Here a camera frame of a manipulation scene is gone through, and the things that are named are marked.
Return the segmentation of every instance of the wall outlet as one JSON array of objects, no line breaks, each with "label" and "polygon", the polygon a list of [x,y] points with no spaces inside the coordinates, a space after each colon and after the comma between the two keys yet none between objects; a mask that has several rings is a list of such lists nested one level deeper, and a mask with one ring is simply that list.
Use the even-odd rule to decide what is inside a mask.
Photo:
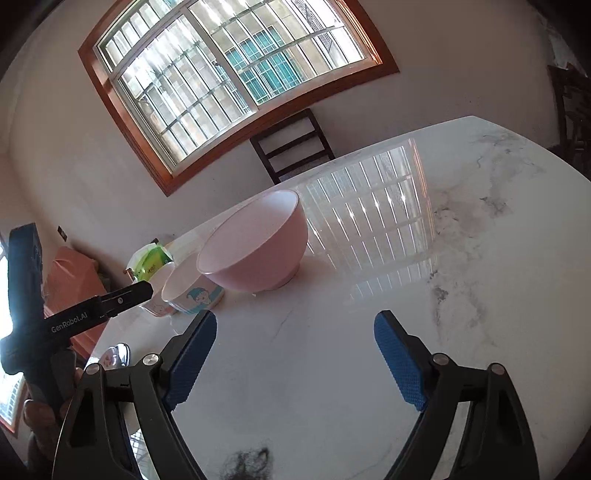
[{"label": "wall outlet", "polygon": [[62,237],[64,239],[64,242],[67,242],[68,240],[68,236],[66,235],[65,231],[63,230],[63,228],[61,226],[57,226],[57,233],[60,234],[60,237]]}]

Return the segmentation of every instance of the window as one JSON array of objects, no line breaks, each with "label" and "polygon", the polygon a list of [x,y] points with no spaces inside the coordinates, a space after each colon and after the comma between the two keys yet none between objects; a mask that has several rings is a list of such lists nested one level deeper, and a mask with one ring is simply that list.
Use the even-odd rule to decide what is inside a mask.
[{"label": "window", "polygon": [[[0,338],[11,332],[12,320],[8,309],[8,259],[0,239]],[[13,433],[17,430],[23,386],[22,374],[7,375],[0,364],[0,423]]]},{"label": "window", "polygon": [[119,0],[79,53],[166,194],[292,113],[398,71],[357,0]]}]

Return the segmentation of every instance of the round table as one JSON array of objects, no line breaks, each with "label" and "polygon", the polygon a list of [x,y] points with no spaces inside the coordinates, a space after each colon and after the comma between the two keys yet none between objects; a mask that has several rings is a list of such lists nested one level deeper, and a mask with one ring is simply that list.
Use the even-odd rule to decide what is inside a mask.
[{"label": "round table", "polygon": [[[374,340],[374,317],[391,310],[432,352],[506,366],[541,478],[554,478],[591,424],[589,181],[467,117],[273,187],[284,188],[299,193],[309,222],[301,267],[278,290],[226,292],[213,309],[216,342],[173,413],[207,477],[220,478],[237,452],[268,447],[276,479],[382,480],[418,418]],[[175,240],[175,260],[239,206]],[[136,307],[108,323],[93,356],[125,342],[134,363],[190,321]],[[434,478],[449,473],[466,412],[461,404]]]}]

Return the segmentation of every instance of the orange bag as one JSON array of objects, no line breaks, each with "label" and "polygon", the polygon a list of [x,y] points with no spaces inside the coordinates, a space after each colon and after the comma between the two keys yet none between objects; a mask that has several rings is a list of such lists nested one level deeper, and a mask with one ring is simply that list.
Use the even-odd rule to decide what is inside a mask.
[{"label": "orange bag", "polygon": [[[51,262],[44,283],[45,316],[49,317],[76,303],[107,292],[97,274],[98,262],[68,247],[61,247]],[[74,351],[90,357],[106,322],[72,337]]]}]

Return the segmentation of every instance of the ceramic bowl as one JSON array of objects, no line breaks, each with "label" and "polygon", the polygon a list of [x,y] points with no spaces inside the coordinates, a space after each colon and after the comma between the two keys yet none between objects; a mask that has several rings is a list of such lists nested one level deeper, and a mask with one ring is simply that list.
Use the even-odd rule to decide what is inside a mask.
[{"label": "ceramic bowl", "polygon": [[152,295],[152,298],[150,300],[140,305],[140,307],[150,312],[155,317],[164,317],[166,315],[172,315],[174,312],[176,312],[176,309],[174,307],[171,307],[162,299],[162,289],[164,288],[164,284],[168,280],[173,270],[174,263],[164,264],[148,280],[150,285],[152,285],[154,294]]},{"label": "ceramic bowl", "polygon": [[273,290],[296,274],[307,241],[299,195],[276,190],[223,222],[203,246],[197,269],[231,290]]},{"label": "ceramic bowl", "polygon": [[162,290],[166,303],[187,314],[213,308],[224,294],[221,286],[198,272],[196,262],[197,252],[173,270]]}]

